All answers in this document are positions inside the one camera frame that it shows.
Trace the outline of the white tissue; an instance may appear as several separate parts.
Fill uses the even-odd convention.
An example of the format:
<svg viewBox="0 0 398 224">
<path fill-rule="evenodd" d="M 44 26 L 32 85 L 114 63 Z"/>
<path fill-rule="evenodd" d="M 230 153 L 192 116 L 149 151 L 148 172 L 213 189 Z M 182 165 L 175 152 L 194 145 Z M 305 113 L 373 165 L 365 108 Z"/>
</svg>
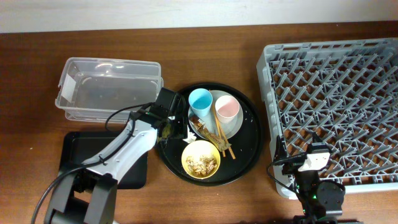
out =
<svg viewBox="0 0 398 224">
<path fill-rule="evenodd" d="M 197 139 L 197 137 L 195 136 L 195 134 L 189 131 L 187 134 L 187 138 L 185 138 L 183 140 L 185 142 L 187 142 L 188 144 L 190 144 L 190 143 L 196 141 L 196 139 Z"/>
</svg>

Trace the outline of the brown snack wrapper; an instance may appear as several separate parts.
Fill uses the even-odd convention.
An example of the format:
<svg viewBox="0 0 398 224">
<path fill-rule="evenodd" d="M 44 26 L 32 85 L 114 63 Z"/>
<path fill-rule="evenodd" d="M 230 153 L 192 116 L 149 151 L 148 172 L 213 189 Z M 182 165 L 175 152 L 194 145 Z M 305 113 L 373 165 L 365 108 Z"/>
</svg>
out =
<svg viewBox="0 0 398 224">
<path fill-rule="evenodd" d="M 227 150 L 231 146 L 230 143 L 227 143 L 221 137 L 209 132 L 205 122 L 202 119 L 200 119 L 197 115 L 189 117 L 189 120 L 192 123 L 194 130 L 196 130 L 198 133 L 204 136 L 205 139 L 213 143 L 220 152 Z"/>
</svg>

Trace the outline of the yellow bowl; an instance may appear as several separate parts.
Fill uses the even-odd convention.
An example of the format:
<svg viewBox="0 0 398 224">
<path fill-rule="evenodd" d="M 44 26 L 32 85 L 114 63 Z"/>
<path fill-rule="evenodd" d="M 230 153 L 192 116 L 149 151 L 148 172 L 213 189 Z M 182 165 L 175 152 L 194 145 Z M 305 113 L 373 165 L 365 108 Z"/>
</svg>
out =
<svg viewBox="0 0 398 224">
<path fill-rule="evenodd" d="M 188 173 L 188 168 L 187 168 L 187 163 L 186 159 L 188 156 L 193 156 L 193 157 L 200 157 L 202 155 L 210 155 L 212 154 L 217 162 L 218 162 L 218 168 L 210 174 L 208 177 L 202 177 L 202 178 L 197 178 L 192 176 L 191 174 Z M 193 177 L 194 179 L 208 179 L 212 175 L 214 175 L 217 170 L 220 168 L 221 165 L 221 157 L 220 157 L 220 152 L 217 150 L 217 148 L 210 142 L 204 141 L 204 140 L 198 140 L 194 141 L 190 144 L 187 145 L 187 147 L 183 150 L 182 156 L 181 156 L 181 163 L 184 171 L 190 176 Z"/>
</svg>

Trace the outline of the food scraps pile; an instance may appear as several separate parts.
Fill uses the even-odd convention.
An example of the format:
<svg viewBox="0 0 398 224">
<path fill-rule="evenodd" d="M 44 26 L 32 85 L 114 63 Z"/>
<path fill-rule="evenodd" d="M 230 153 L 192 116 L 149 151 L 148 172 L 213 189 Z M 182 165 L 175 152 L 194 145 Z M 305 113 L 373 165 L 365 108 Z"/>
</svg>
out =
<svg viewBox="0 0 398 224">
<path fill-rule="evenodd" d="M 218 168 L 218 162 L 212 154 L 200 157 L 188 156 L 186 163 L 188 173 L 197 178 L 208 177 Z"/>
</svg>

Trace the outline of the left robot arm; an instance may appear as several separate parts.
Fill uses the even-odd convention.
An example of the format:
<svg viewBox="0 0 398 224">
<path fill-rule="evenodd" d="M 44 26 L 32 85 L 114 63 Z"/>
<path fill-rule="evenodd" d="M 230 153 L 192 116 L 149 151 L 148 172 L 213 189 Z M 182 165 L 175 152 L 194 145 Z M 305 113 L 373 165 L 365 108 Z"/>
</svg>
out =
<svg viewBox="0 0 398 224">
<path fill-rule="evenodd" d="M 186 99 L 162 88 L 154 102 L 129 106 L 124 129 L 104 149 L 81 164 L 68 164 L 38 201 L 31 222 L 51 196 L 44 223 L 114 223 L 118 184 L 158 144 L 188 136 Z"/>
</svg>

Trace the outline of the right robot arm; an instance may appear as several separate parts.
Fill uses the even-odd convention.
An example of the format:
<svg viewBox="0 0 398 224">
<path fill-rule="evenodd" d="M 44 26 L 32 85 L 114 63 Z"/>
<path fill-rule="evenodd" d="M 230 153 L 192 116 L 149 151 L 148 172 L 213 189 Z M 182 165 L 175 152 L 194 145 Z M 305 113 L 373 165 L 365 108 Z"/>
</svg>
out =
<svg viewBox="0 0 398 224">
<path fill-rule="evenodd" d="M 276 139 L 273 161 L 267 166 L 267 175 L 278 185 L 297 196 L 303 208 L 303 215 L 296 215 L 292 223 L 338 223 L 342 215 L 342 204 L 346 193 L 345 186 L 332 180 L 320 180 L 318 171 L 324 168 L 330 158 L 331 149 L 312 133 L 312 143 L 303 153 L 288 156 L 282 145 L 281 137 Z M 292 187 L 283 184 L 273 176 L 269 169 L 281 166 L 282 173 L 293 175 Z"/>
</svg>

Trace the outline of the grey dishwasher rack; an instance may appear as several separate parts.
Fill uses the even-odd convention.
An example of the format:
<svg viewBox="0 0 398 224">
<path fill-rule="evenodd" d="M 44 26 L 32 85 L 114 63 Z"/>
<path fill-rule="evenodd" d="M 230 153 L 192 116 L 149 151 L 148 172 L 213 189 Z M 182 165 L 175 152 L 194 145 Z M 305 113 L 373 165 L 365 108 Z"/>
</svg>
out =
<svg viewBox="0 0 398 224">
<path fill-rule="evenodd" d="M 256 65 L 275 153 L 331 149 L 322 179 L 349 194 L 397 189 L 397 39 L 273 44 Z"/>
</svg>

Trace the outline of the blue plastic cup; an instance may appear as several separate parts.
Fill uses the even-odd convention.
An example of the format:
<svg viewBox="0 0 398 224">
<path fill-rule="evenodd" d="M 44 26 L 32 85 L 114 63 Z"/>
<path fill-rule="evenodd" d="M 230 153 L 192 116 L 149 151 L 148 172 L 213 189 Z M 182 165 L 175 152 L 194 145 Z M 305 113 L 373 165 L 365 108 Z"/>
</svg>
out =
<svg viewBox="0 0 398 224">
<path fill-rule="evenodd" d="M 197 88 L 188 97 L 192 111 L 199 117 L 206 116 L 210 112 L 213 103 L 213 96 L 209 90 Z"/>
</svg>

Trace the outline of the round black tray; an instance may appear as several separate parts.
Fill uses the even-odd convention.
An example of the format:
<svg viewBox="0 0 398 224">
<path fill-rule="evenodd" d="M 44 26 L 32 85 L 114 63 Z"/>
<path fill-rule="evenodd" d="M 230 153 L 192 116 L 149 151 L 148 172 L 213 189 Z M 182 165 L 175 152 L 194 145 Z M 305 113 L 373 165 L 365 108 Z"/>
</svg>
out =
<svg viewBox="0 0 398 224">
<path fill-rule="evenodd" d="M 207 82 L 187 86 L 182 88 L 179 93 L 188 98 L 189 94 L 197 88 L 225 91 L 239 101 L 243 109 L 243 124 L 238 132 L 228 139 L 236 158 L 222 157 L 220 168 L 214 175 L 206 179 L 196 179 L 184 171 L 181 162 L 183 150 L 188 145 L 187 142 L 181 139 L 171 139 L 164 146 L 156 146 L 155 150 L 167 168 L 184 181 L 206 187 L 228 184 L 250 171 L 257 162 L 264 146 L 262 138 L 264 126 L 255 105 L 239 90 L 228 85 Z"/>
</svg>

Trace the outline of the wooden chopstick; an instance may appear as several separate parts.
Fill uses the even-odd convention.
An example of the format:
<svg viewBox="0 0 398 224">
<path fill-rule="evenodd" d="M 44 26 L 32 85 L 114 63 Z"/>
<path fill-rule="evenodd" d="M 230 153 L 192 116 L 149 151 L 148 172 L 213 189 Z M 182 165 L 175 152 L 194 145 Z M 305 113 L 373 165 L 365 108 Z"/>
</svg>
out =
<svg viewBox="0 0 398 224">
<path fill-rule="evenodd" d="M 213 117 L 215 120 L 217 135 L 218 135 L 218 137 L 220 137 L 222 139 L 222 135 L 221 135 L 221 131 L 220 131 L 220 124 L 219 124 L 218 118 L 216 116 L 216 111 L 215 111 L 214 105 L 212 105 L 211 111 L 213 113 Z M 223 157 L 226 157 L 225 151 L 222 151 L 221 153 L 222 153 Z"/>
<path fill-rule="evenodd" d="M 223 128 L 221 127 L 220 121 L 219 121 L 219 119 L 218 119 L 218 117 L 216 115 L 216 110 L 215 110 L 215 106 L 214 105 L 211 107 L 211 110 L 213 112 L 213 116 L 214 116 L 214 119 L 215 119 L 216 127 L 218 129 L 219 137 L 221 137 L 226 143 L 228 143 L 228 139 L 226 138 L 226 135 L 224 134 Z M 233 152 L 231 146 L 228 148 L 228 151 L 231 154 L 232 159 L 235 159 L 236 156 L 234 155 L 234 152 Z"/>
</svg>

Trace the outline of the grey plate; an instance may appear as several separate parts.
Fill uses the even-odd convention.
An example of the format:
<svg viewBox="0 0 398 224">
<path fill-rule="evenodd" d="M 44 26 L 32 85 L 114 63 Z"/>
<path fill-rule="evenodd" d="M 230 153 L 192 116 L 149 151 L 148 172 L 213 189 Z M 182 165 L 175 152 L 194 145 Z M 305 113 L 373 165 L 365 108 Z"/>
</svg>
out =
<svg viewBox="0 0 398 224">
<path fill-rule="evenodd" d="M 210 93 L 213 96 L 212 105 L 214 105 L 216 100 L 219 97 L 221 97 L 221 96 L 224 96 L 224 95 L 231 96 L 231 94 L 227 93 L 226 91 L 221 91 L 221 90 L 209 90 L 209 91 L 210 91 Z M 193 116 L 193 115 L 196 115 L 196 114 L 192 111 L 191 107 L 189 107 L 189 109 L 188 109 L 188 118 Z M 210 112 L 206 116 L 199 117 L 199 118 L 202 119 L 205 122 L 206 127 L 209 130 L 209 132 L 211 132 L 213 134 L 217 134 L 217 132 L 216 132 L 216 124 L 215 124 L 215 120 L 214 120 L 211 108 L 210 108 Z M 230 121 L 229 123 L 220 123 L 220 124 L 221 124 L 221 127 L 223 128 L 223 131 L 224 131 L 226 137 L 228 139 L 233 137 L 241 129 L 241 126 L 243 124 L 243 110 L 242 110 L 242 107 L 241 107 L 241 103 L 240 103 L 240 110 L 239 110 L 238 115 L 232 121 Z"/>
</svg>

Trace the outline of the pink plastic cup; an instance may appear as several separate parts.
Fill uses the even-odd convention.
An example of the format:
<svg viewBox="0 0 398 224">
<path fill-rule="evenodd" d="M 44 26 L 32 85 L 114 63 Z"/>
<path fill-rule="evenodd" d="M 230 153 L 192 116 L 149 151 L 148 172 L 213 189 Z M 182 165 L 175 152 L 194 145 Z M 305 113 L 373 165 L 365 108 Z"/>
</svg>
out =
<svg viewBox="0 0 398 224">
<path fill-rule="evenodd" d="M 238 115 L 240 104 L 235 97 L 224 95 L 216 100 L 215 110 L 221 123 L 229 123 Z"/>
</svg>

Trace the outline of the clear plastic bin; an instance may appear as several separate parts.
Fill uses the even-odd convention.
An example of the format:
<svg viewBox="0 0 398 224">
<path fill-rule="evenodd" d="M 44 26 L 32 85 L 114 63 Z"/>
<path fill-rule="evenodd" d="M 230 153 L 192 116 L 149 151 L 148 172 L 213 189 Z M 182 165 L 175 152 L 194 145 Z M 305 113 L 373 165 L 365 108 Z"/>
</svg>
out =
<svg viewBox="0 0 398 224">
<path fill-rule="evenodd" d="M 154 102 L 164 85 L 157 62 L 71 57 L 55 106 L 74 121 L 103 123 L 115 111 Z"/>
</svg>

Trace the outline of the black rectangular tray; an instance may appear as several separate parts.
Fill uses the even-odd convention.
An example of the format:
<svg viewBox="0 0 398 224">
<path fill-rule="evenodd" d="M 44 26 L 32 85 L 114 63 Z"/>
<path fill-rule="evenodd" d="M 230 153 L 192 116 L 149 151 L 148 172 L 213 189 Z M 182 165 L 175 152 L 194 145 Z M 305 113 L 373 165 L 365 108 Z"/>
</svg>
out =
<svg viewBox="0 0 398 224">
<path fill-rule="evenodd" d="M 107 131 L 70 132 L 63 140 L 59 169 L 68 163 L 81 164 L 103 150 L 117 133 Z M 141 189 L 147 180 L 148 152 L 143 154 L 118 184 L 118 189 Z"/>
</svg>

